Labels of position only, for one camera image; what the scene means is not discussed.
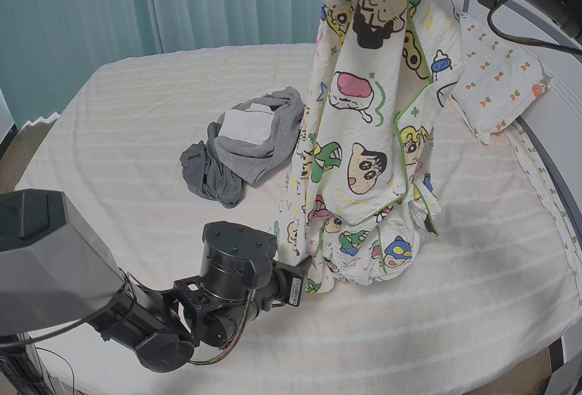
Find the gray clothing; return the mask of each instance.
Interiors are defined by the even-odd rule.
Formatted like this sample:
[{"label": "gray clothing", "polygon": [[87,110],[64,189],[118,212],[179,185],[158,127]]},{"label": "gray clothing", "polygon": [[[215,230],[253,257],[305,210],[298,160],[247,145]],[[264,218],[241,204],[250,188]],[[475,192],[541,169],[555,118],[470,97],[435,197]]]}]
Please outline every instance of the gray clothing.
[{"label": "gray clothing", "polygon": [[216,157],[214,143],[220,129],[221,124],[211,122],[207,143],[201,140],[182,153],[182,177],[192,193],[234,208],[243,197],[244,181]]},{"label": "gray clothing", "polygon": [[[255,102],[275,111],[271,123],[271,137],[265,143],[252,144],[231,140],[222,135],[216,137],[214,141],[218,159],[251,185],[291,154],[297,143],[299,125],[303,117],[301,96],[291,86],[237,104],[233,109],[244,111]],[[224,114],[218,118],[218,123],[222,124],[223,121]]]}]

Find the white pillow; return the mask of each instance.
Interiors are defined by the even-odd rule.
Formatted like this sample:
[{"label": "white pillow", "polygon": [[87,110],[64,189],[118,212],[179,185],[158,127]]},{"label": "white pillow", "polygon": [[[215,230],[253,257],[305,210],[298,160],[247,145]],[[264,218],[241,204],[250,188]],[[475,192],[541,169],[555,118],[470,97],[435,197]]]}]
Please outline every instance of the white pillow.
[{"label": "white pillow", "polygon": [[468,13],[460,14],[465,70],[453,106],[483,143],[548,91],[551,76],[519,44],[505,41]]}]

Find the cartoon pajamas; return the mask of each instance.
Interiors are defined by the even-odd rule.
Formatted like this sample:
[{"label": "cartoon pajamas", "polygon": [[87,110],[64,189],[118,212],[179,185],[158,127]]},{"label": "cartoon pajamas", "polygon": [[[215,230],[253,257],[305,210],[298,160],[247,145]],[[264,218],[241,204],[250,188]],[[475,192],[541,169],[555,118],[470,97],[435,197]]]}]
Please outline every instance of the cartoon pajamas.
[{"label": "cartoon pajamas", "polygon": [[399,275],[437,234],[433,124],[462,74],[452,0],[324,0],[302,132],[272,232],[307,291]]}]

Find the white bed sheet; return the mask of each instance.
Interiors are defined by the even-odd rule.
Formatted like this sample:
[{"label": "white bed sheet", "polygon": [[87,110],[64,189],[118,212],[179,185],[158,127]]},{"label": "white bed sheet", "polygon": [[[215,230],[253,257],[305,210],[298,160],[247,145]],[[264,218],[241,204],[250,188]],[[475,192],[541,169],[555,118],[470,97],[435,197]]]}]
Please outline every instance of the white bed sheet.
[{"label": "white bed sheet", "polygon": [[[226,108],[272,88],[307,90],[313,45],[225,47],[101,67],[65,109],[18,188],[63,190],[117,262],[152,288],[198,273],[206,222],[266,229],[283,164],[226,210],[182,180],[179,157]],[[503,133],[485,146],[448,107],[435,126],[440,237],[405,273],[337,284],[299,309],[262,313],[214,367],[169,374],[82,326],[45,346],[80,390],[125,394],[460,394],[557,339],[580,294],[554,221]],[[215,354],[197,350],[196,359]],[[70,383],[68,368],[43,355]]]}]

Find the floor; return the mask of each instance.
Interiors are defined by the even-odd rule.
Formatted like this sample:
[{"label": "floor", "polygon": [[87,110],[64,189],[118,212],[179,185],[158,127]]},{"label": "floor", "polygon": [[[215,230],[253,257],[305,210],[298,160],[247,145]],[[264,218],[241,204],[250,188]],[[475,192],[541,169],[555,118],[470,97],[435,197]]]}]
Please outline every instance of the floor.
[{"label": "floor", "polygon": [[[0,158],[0,193],[13,191],[34,153],[47,136],[53,122],[28,125],[16,135]],[[549,350],[546,348],[521,362],[497,380],[469,392],[467,395],[529,395],[542,379],[551,374]],[[65,389],[72,394],[71,387]],[[8,381],[0,374],[0,395],[15,395]]]}]

